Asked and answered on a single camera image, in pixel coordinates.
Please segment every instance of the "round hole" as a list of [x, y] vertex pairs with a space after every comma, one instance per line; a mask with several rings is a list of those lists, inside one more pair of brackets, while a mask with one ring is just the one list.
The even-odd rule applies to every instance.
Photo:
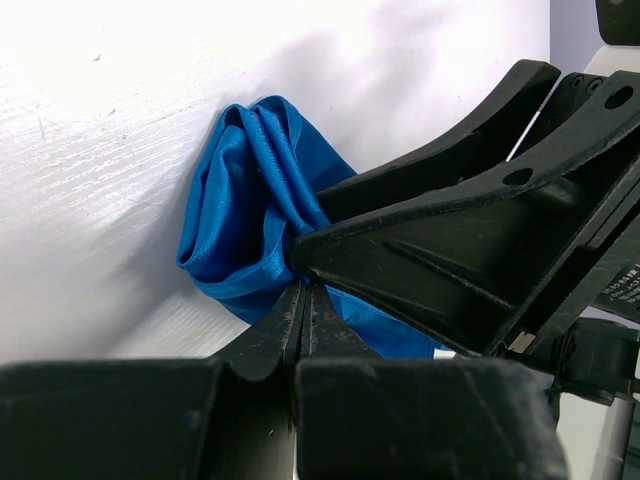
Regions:
[[587, 87], [587, 95], [593, 95], [598, 87], [600, 87], [600, 85], [602, 85], [601, 78], [596, 78], [595, 80], [593, 80]]
[[582, 75], [578, 75], [576, 78], [573, 79], [573, 82], [571, 82], [571, 86], [573, 88], [578, 88], [583, 80], [584, 80], [584, 77]]
[[607, 98], [607, 101], [604, 104], [604, 108], [606, 108], [607, 110], [615, 110], [616, 108], [620, 108], [622, 105], [627, 103], [631, 97], [633, 97], [633, 88], [629, 86], [622, 87], [616, 93]]
[[502, 183], [510, 186], [524, 185], [529, 181], [531, 175], [533, 175], [533, 170], [530, 168], [523, 168], [522, 170], [516, 170], [504, 177], [504, 179], [502, 179]]

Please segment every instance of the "blue cloth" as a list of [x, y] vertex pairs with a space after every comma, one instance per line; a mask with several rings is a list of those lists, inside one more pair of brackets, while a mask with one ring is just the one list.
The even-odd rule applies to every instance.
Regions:
[[[232, 105], [193, 178], [177, 262], [206, 294], [253, 324], [296, 275], [291, 239], [329, 225], [314, 194], [355, 175], [284, 98]], [[330, 289], [344, 320], [389, 358], [432, 358], [433, 340], [373, 306]]]

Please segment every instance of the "folded cloth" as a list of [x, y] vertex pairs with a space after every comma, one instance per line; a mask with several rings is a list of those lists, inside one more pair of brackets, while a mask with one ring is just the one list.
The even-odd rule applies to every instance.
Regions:
[[[253, 324], [296, 274], [291, 239], [330, 222], [315, 192], [355, 175], [281, 97], [227, 108], [193, 178], [178, 266], [206, 295]], [[329, 289], [338, 314], [388, 358], [432, 358], [437, 344], [351, 295]]]

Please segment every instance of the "crumpled blue cloth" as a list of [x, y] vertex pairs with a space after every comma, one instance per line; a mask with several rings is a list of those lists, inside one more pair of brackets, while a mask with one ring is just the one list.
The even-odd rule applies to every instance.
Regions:
[[[193, 178], [178, 265], [206, 295], [242, 320], [265, 317], [296, 275], [291, 240], [327, 227], [314, 194], [355, 175], [282, 97], [218, 120]], [[336, 310], [388, 358], [432, 358], [437, 344], [373, 306], [335, 289]]]

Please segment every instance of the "blue fabric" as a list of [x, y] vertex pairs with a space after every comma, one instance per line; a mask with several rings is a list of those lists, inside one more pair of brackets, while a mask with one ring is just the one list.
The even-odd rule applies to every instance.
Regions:
[[[262, 319], [295, 278], [291, 239], [329, 225], [314, 194], [355, 172], [284, 98], [222, 114], [193, 178], [178, 265], [248, 323]], [[389, 358], [432, 358], [436, 343], [344, 292], [338, 313]]]

